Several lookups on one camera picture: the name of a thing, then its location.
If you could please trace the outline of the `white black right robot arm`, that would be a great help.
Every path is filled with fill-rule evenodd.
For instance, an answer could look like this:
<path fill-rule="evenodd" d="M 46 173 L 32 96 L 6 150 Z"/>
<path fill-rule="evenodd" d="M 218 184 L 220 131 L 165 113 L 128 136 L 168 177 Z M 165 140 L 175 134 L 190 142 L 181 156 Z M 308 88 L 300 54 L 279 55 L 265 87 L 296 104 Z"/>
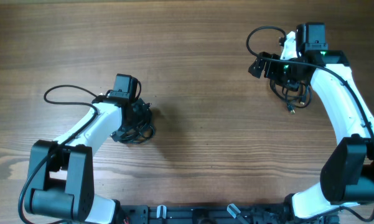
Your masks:
<path fill-rule="evenodd" d="M 343 210 L 372 204 L 374 219 L 374 117 L 357 89 L 350 63 L 330 50 L 325 25 L 299 24 L 279 39 L 281 54 L 255 53 L 248 71 L 265 77 L 289 110 L 304 108 L 318 95 L 334 129 L 337 147 L 317 184 L 286 198 L 291 223 L 328 222 Z"/>

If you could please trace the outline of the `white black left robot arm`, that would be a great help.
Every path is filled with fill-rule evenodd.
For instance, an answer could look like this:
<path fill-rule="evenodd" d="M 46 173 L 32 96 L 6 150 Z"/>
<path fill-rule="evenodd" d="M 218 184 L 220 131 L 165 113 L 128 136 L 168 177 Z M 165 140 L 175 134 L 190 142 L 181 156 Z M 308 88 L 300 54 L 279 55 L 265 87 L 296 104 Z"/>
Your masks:
<path fill-rule="evenodd" d="M 141 97 L 141 82 L 117 74 L 114 87 L 87 103 L 89 112 L 68 132 L 31 148 L 27 180 L 18 214 L 52 217 L 56 223 L 129 223 L 118 200 L 95 193 L 93 156 L 107 138 L 141 144 L 155 134 L 150 105 Z"/>

